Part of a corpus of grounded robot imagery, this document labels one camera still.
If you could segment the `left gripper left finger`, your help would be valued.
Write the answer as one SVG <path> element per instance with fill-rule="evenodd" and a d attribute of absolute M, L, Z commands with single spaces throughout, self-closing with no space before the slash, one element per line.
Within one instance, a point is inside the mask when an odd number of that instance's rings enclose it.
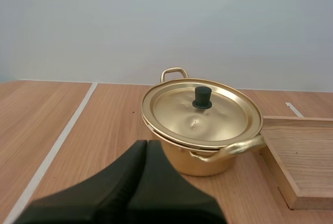
<path fill-rule="evenodd" d="M 126 223 L 126 208 L 146 162 L 147 141 L 136 141 L 92 177 L 32 201 L 15 223 Z"/>

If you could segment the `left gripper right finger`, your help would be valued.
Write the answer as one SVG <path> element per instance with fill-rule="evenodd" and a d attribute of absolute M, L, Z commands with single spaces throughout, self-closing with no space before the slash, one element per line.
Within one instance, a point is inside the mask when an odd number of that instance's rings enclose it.
<path fill-rule="evenodd" d="M 105 168 L 110 184 L 98 223 L 226 223 L 216 199 L 185 180 L 160 141 L 141 141 Z"/>

